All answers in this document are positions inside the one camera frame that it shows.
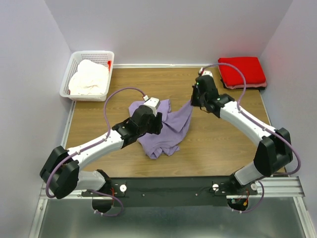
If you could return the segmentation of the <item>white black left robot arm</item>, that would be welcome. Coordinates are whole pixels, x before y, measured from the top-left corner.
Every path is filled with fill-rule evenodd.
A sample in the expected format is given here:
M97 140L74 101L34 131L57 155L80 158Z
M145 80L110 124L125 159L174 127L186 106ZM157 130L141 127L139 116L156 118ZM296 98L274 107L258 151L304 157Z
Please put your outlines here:
M40 177L46 183L49 198L62 199L75 190L89 189L99 196L109 192L110 184L101 172L85 173L83 168L91 162L120 150L145 134L160 134L162 114L158 105L145 102L133 115L112 127L104 135L80 146L64 149L58 146L52 150Z

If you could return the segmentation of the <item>purple t shirt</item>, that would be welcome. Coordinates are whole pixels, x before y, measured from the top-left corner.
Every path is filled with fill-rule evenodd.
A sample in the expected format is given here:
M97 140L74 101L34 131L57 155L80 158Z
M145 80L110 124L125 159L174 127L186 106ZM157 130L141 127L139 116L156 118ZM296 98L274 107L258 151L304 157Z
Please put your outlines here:
M173 112L170 100L166 99L160 102L158 111L162 113L160 134L147 133L138 139L150 159L157 159L161 154L171 156L179 151L179 143L189 130L193 106L188 101L179 110Z

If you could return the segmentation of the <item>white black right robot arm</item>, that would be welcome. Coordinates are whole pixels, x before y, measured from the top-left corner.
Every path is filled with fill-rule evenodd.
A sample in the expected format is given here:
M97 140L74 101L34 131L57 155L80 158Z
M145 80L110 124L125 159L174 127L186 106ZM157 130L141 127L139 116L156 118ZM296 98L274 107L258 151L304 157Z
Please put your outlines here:
M217 192L239 194L248 184L273 175L293 160L290 133L265 124L239 107L231 96L219 94L211 75L196 78L191 105L231 123L257 146L253 161L219 184Z

